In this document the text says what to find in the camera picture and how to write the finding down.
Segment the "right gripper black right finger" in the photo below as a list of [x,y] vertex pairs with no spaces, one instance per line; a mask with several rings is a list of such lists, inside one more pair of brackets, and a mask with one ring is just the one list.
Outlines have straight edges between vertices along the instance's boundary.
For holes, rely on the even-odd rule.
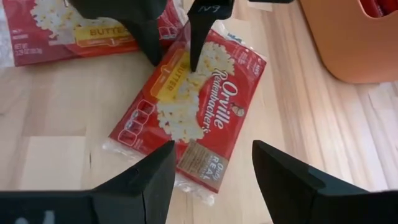
[[252,163],[273,224],[398,224],[398,190],[369,192],[260,140]]

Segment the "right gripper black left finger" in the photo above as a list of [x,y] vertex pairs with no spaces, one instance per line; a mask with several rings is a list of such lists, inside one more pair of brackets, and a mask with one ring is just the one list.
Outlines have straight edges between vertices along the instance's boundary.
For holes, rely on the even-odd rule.
[[165,224],[174,141],[89,190],[0,191],[0,224]]

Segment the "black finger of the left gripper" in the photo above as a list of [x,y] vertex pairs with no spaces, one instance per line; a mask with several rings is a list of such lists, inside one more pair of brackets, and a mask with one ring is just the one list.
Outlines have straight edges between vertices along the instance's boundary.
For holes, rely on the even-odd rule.
[[107,17],[120,22],[136,40],[151,64],[163,57],[157,19],[167,0],[68,0],[86,19]]
[[191,46],[190,68],[196,71],[206,37],[217,20],[231,17],[234,0],[194,0],[188,11]]

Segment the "red Orville popcorn bag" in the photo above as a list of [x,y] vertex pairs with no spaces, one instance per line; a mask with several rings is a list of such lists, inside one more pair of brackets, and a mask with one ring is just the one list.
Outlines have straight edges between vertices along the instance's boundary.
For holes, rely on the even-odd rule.
[[[162,50],[187,21],[182,0],[157,19]],[[68,0],[0,0],[0,67],[142,51],[118,21],[84,18]]]
[[221,22],[195,71],[190,47],[186,24],[103,147],[140,160],[173,141],[175,186],[212,205],[267,63]]
[[365,13],[373,18],[398,11],[398,0],[359,0]]

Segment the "orange plastic basket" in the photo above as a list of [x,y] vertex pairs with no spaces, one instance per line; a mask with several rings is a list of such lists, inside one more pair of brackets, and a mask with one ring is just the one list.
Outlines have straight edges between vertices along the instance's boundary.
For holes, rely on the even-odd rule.
[[373,18],[359,0],[300,0],[321,60],[347,83],[398,81],[398,11]]

